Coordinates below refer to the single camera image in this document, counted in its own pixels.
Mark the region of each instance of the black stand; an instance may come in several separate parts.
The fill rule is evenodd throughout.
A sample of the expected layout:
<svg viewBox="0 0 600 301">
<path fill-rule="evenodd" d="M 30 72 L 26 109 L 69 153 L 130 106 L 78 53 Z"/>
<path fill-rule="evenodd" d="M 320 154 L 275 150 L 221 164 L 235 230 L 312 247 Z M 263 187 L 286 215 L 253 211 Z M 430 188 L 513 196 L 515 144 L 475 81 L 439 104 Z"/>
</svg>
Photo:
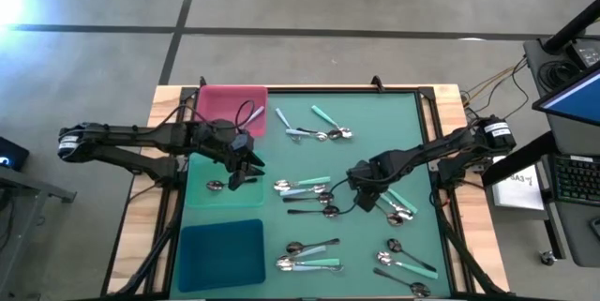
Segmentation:
<svg viewBox="0 0 600 301">
<path fill-rule="evenodd" d="M 556 146 L 554 135 L 551 131 L 548 131 L 531 143 L 528 143 L 490 166 L 481 176 L 484 187 L 496 184 L 512 174 L 534 165 L 543 156 L 558 153 L 559 150 Z M 544 220 L 544 225 L 546 226 L 547 237 L 552 251 L 541 253 L 541 260 L 543 264 L 553 265 L 556 260 L 565 259 L 566 254 L 564 253 L 564 246 L 559 237 L 558 224 L 550 211 L 549 204 L 553 202 L 550 189 L 542 190 L 542 201 L 544 202 L 544 208 L 547 210 L 548 219 Z"/>
</svg>

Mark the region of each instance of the wooden table frame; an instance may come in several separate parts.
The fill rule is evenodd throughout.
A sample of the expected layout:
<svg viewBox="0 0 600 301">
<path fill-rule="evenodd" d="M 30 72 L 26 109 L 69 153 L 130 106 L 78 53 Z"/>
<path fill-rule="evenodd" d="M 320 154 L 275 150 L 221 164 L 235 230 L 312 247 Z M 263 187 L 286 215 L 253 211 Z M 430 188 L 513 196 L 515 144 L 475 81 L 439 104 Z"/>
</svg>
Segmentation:
<svg viewBox="0 0 600 301">
<path fill-rule="evenodd" d="M 342 89 L 347 92 L 354 91 L 376 91 L 376 85 L 266 85 L 270 89 L 307 89 L 332 90 Z M 159 86 L 153 100 L 152 110 L 148 119 L 148 127 L 160 123 L 178 104 L 186 103 L 194 105 L 191 96 L 196 92 L 197 86 Z M 466 118 L 460 102 L 458 87 L 455 84 L 423 84 L 423 85 L 386 85 L 385 89 L 418 89 L 421 88 L 422 109 L 420 113 L 427 125 L 427 136 L 431 141 L 441 135 L 447 135 L 456 128 L 466 125 Z M 189 119 L 187 116 L 178 114 L 170 121 Z M 143 148 L 142 154 L 148 157 L 161 157 L 165 154 L 152 148 Z M 477 184 L 481 183 L 478 175 L 469 174 L 468 180 Z M 152 181 L 146 175 L 138 175 L 131 185 L 130 195 L 133 195 L 152 185 Z M 168 191 L 161 188 L 153 188 L 144 193 L 135 201 L 126 206 L 119 233 L 115 240 L 111 261 L 107 276 L 102 288 L 102 294 L 115 292 L 125 285 L 131 275 L 145 258 L 147 253 L 159 234 L 164 230 L 165 221 L 173 215 L 173 209 L 181 196 L 177 191 Z M 502 289 L 508 290 L 508 283 L 504 273 L 502 258 L 493 230 L 491 216 L 485 192 L 476 187 L 464 186 L 456 191 L 456 197 L 452 197 L 454 206 L 446 206 L 444 212 L 448 220 L 453 223 L 459 236 L 465 240 L 469 251 L 492 280 Z M 449 277 L 453 277 L 451 289 L 459 292 L 482 292 L 481 287 L 475 282 L 469 273 L 464 271 L 464 266 L 452 245 L 444 241 L 448 246 L 452 269 Z M 162 290 L 168 295 L 169 290 L 164 286 L 171 285 L 171 269 L 173 269 L 175 241 L 171 242 L 160 254 L 156 270 L 151 272 L 152 284 L 144 283 L 138 293 L 151 293 L 154 290 Z"/>
</svg>

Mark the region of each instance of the white label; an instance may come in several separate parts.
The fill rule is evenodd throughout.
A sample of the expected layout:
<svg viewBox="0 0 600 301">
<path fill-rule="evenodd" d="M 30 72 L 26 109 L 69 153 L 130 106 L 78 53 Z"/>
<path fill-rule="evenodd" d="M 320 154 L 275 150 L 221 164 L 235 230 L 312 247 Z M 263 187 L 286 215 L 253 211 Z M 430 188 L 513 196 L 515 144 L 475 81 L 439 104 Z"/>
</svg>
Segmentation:
<svg viewBox="0 0 600 301">
<path fill-rule="evenodd" d="M 502 136 L 505 134 L 510 134 L 510 130 L 508 128 L 503 128 L 495 131 L 491 131 L 491 135 L 494 137 Z"/>
<path fill-rule="evenodd" d="M 487 127 L 485 127 L 485 128 L 484 128 L 484 131 L 485 131 L 485 132 L 490 132 L 490 131 L 492 131 L 492 130 L 499 129 L 499 128 L 508 128 L 508 124 L 506 124 L 506 123 L 496 123 L 496 124 L 492 124 L 492 125 L 490 125 L 490 126 L 487 126 Z"/>
<path fill-rule="evenodd" d="M 79 139 L 79 137 L 77 137 L 77 136 L 65 136 L 65 137 L 63 137 L 62 140 L 60 140 L 60 142 L 61 143 L 77 142 L 78 139 Z"/>
<path fill-rule="evenodd" d="M 589 158 L 589 157 L 580 157 L 580 156 L 571 156 L 571 160 L 593 162 L 592 158 Z"/>
<path fill-rule="evenodd" d="M 79 146 L 78 143 L 60 143 L 58 144 L 58 148 L 62 149 L 62 148 L 76 148 L 77 146 Z"/>
</svg>

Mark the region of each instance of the caster wheel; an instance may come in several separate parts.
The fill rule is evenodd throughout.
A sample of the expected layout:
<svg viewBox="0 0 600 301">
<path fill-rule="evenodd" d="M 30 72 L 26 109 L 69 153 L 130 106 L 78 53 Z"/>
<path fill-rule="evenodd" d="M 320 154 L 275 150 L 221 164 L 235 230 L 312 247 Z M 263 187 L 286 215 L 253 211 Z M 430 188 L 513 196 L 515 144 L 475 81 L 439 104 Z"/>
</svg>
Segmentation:
<svg viewBox="0 0 600 301">
<path fill-rule="evenodd" d="M 554 257 L 554 253 L 552 253 L 552 251 L 549 250 L 540 253 L 540 261 L 547 266 L 552 266 L 554 263 L 556 263 L 556 258 Z"/>
</svg>

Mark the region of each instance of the desk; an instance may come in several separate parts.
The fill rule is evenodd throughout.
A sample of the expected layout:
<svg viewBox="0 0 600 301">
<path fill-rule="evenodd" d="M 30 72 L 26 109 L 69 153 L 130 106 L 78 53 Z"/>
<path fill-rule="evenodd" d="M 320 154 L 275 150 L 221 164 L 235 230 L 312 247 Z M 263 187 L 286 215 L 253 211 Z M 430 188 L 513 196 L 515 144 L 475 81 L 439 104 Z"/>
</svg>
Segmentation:
<svg viewBox="0 0 600 301">
<path fill-rule="evenodd" d="M 268 85 L 269 87 L 290 87 L 289 85 Z M 448 134 L 455 128 L 463 127 L 466 118 L 462 110 L 458 87 L 456 85 L 423 85 L 431 86 L 435 91 L 437 99 L 437 110 L 442 123 L 443 134 Z M 323 87 L 344 87 L 348 89 L 365 87 L 364 85 L 324 85 Z M 388 85 L 386 88 L 407 87 L 407 85 Z M 182 86 L 160 86 L 157 88 L 153 100 L 148 126 L 157 125 L 176 105 L 182 97 Z M 435 136 L 431 115 L 425 110 L 427 121 L 427 133 L 429 138 Z M 142 153 L 149 157 L 159 157 L 162 154 L 155 149 L 143 149 Z M 478 176 L 471 175 L 467 178 L 474 182 L 480 182 Z M 130 194 L 152 185 L 146 176 L 138 176 L 132 183 Z M 154 237 L 157 224 L 157 213 L 161 201 L 162 192 L 160 188 L 152 189 L 133 201 L 127 208 L 121 230 L 117 236 L 112 261 L 102 292 L 114 292 L 121 288 L 135 272 L 143 258 L 146 256 Z M 171 192 L 169 199 L 170 214 L 177 192 Z M 491 217 L 488 211 L 485 192 L 480 188 L 464 187 L 457 190 L 457 202 L 460 211 L 460 219 L 463 225 L 467 245 L 474 258 L 482 268 L 490 275 L 495 283 L 508 290 L 508 283 L 503 269 L 502 258 L 498 248 L 496 235 L 493 230 Z M 154 289 L 162 290 L 165 282 L 165 271 L 168 268 L 167 248 L 161 253 L 157 265 Z M 465 290 L 465 281 L 461 278 L 462 271 L 460 260 L 452 251 L 452 269 L 457 280 L 457 289 Z"/>
</svg>

